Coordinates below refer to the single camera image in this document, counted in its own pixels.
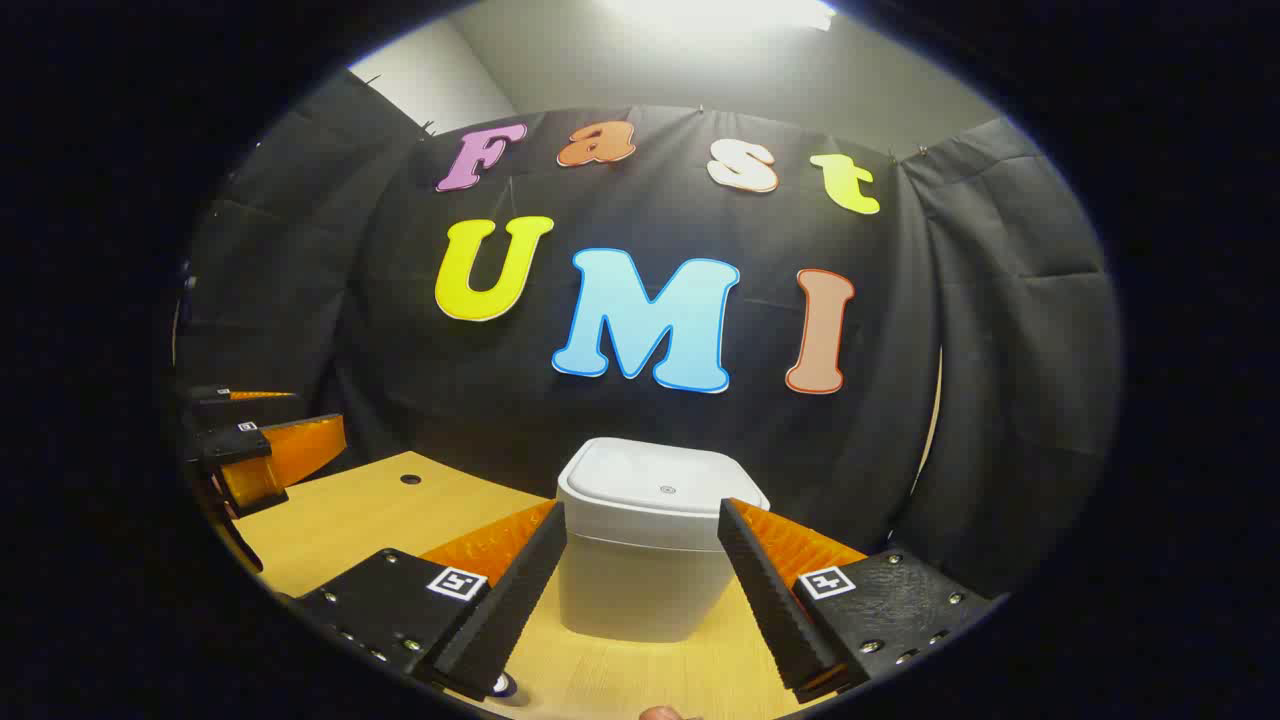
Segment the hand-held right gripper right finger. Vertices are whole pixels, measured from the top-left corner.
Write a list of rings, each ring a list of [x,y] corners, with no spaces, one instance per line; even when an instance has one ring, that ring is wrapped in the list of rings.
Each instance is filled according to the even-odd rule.
[[[1001,606],[906,550],[867,555],[740,498],[721,502],[717,536],[801,703],[897,676]]]

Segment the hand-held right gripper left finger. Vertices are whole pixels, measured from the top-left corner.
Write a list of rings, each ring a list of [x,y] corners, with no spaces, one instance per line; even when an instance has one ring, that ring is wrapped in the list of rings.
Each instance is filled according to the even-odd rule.
[[[480,701],[566,543],[564,505],[548,500],[425,553],[378,550],[291,606],[392,673]]]

